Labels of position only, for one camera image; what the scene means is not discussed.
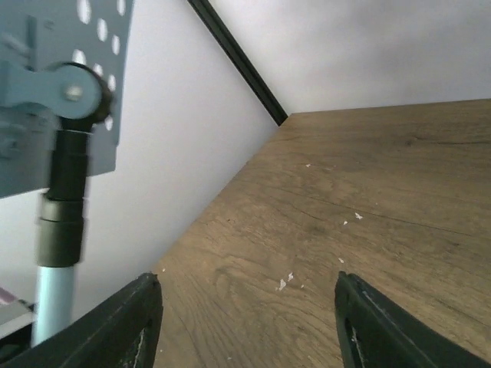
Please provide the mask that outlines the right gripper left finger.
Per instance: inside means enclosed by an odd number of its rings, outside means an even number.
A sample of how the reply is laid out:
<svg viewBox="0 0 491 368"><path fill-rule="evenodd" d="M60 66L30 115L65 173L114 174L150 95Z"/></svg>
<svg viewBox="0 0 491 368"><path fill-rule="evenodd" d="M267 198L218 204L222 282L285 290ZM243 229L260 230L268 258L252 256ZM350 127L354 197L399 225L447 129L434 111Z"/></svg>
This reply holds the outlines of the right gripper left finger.
<svg viewBox="0 0 491 368"><path fill-rule="evenodd" d="M103 303L2 367L152 367L163 319L161 285L144 273Z"/></svg>

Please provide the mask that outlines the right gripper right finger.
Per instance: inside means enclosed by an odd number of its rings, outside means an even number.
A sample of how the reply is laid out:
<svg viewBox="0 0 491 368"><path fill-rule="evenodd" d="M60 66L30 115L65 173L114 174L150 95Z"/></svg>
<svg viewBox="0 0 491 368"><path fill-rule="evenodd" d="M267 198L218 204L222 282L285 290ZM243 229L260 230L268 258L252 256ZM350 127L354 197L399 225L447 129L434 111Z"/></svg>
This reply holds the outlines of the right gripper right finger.
<svg viewBox="0 0 491 368"><path fill-rule="evenodd" d="M345 367L490 366L429 328L356 274L338 273L334 305Z"/></svg>

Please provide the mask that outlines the light blue music stand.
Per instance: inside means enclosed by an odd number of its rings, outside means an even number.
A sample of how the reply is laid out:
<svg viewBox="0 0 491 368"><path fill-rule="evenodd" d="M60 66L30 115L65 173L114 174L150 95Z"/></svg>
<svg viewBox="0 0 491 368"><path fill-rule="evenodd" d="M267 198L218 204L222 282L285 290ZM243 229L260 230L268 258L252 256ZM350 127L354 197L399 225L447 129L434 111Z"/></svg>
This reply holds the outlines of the light blue music stand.
<svg viewBox="0 0 491 368"><path fill-rule="evenodd" d="M41 191L31 345L71 324L87 179L112 172L132 1L1 3L1 196Z"/></svg>

